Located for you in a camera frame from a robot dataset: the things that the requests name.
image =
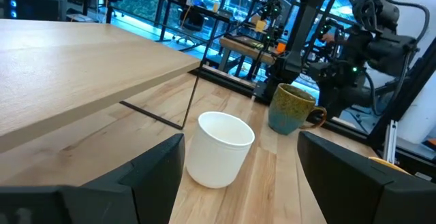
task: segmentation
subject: white cup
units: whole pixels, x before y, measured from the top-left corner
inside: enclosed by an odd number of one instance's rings
[[[187,171],[205,187],[226,187],[238,175],[254,132],[244,121],[222,112],[205,112],[198,124],[187,155]]]

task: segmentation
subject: wooden tabletop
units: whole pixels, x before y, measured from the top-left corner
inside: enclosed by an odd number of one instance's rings
[[[183,74],[128,101],[181,123],[194,81],[195,76]],[[206,111],[243,119],[256,139],[236,180],[226,188],[207,189],[184,170],[170,223],[326,223],[301,168],[297,131],[278,135],[267,125],[268,107],[200,80],[183,130],[187,152],[197,117]],[[361,155],[375,156],[369,147],[331,131],[311,132]],[[180,131],[115,104],[0,154],[0,185],[79,186],[175,133]]]
[[[244,41],[247,42],[248,44],[253,44],[252,47],[248,47],[242,43],[236,42],[233,39],[230,39],[228,37],[222,37],[219,40],[219,43],[221,44],[221,46],[223,46],[224,48],[227,48],[229,50],[233,50],[236,51],[242,55],[251,57],[252,59],[256,59],[259,55],[259,50],[255,48],[254,44],[260,44],[260,42],[257,42],[255,40],[252,40],[248,37],[244,37],[244,36],[238,36],[236,37],[237,39],[239,39],[240,41]],[[273,56],[271,56],[271,54],[269,53],[264,53],[262,55],[262,58],[260,59],[261,62],[266,63],[268,65],[273,65],[274,64],[274,59]]]
[[[0,152],[195,69],[112,25],[0,20]]]

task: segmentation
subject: speckled mug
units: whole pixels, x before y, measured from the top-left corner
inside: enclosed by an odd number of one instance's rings
[[[326,122],[327,111],[315,104],[316,99],[303,90],[289,84],[279,84],[268,111],[268,125],[282,135],[289,135],[298,128],[316,129]],[[308,115],[315,110],[322,111],[321,122],[302,126]]]

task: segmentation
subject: led light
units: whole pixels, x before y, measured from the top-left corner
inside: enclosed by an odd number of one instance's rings
[[[12,7],[16,7],[16,1],[15,0],[11,0],[11,6]]]

